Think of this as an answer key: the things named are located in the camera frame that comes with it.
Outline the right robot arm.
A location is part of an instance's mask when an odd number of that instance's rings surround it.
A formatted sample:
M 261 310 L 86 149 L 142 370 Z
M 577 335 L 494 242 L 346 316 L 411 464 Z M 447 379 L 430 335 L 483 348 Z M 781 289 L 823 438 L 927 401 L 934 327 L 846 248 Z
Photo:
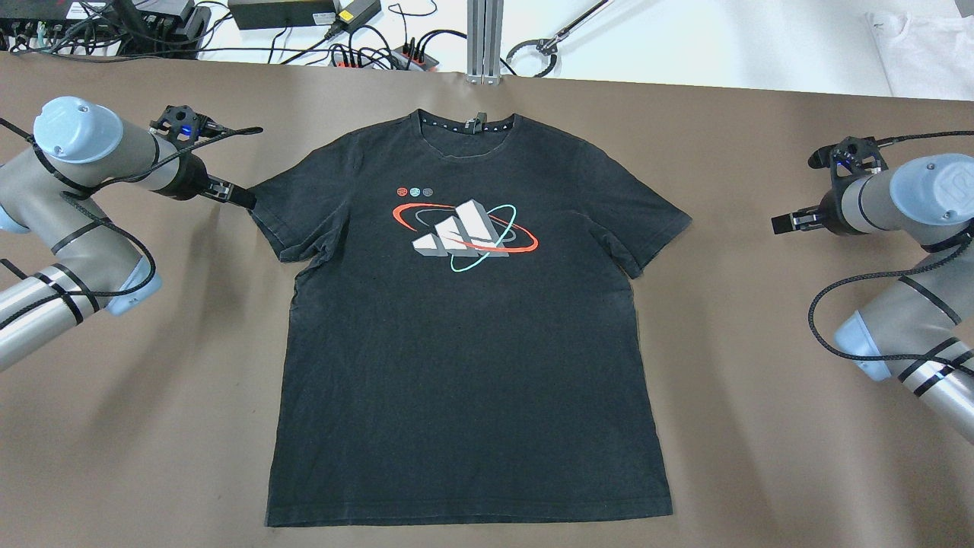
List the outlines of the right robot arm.
M 936 154 L 888 170 L 880 158 L 837 158 L 832 170 L 838 167 L 850 174 L 834 176 L 819 205 L 775 216 L 773 232 L 904 231 L 926 256 L 911 269 L 887 272 L 886 291 L 855 310 L 826 348 L 874 381 L 897 379 L 971 441 L 972 348 L 953 331 L 973 310 L 973 160 Z

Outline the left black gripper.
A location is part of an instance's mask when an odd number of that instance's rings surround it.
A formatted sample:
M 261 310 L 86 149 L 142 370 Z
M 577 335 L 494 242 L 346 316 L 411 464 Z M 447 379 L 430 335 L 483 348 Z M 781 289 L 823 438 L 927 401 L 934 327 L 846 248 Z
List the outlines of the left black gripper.
M 253 192 L 210 176 L 201 159 L 195 154 L 186 154 L 181 157 L 180 166 L 171 181 L 171 198 L 185 201 L 196 196 L 204 196 L 217 202 L 229 202 L 245 209 L 254 209 L 256 206 Z

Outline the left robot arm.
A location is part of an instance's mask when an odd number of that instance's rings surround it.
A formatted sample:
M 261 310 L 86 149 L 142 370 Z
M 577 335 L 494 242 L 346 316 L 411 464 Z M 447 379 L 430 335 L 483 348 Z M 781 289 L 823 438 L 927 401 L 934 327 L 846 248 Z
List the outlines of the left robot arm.
M 229 129 L 190 107 L 168 107 L 148 128 L 80 97 L 45 104 L 31 132 L 11 127 L 27 149 L 2 166 L 2 229 L 34 234 L 53 264 L 2 292 L 4 370 L 91 315 L 119 316 L 159 291 L 147 247 L 94 201 L 115 183 L 173 200 L 204 196 L 252 209 L 248 190 L 210 176 L 199 147 L 259 129 Z

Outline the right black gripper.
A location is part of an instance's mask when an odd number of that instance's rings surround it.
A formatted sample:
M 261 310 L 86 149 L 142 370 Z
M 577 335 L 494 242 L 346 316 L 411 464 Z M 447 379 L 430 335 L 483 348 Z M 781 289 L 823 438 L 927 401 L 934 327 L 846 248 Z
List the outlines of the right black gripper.
M 818 205 L 798 209 L 793 214 L 772 216 L 770 222 L 775 235 L 818 229 L 837 235 L 848 233 L 848 225 L 842 216 L 842 192 L 837 190 L 828 191 Z

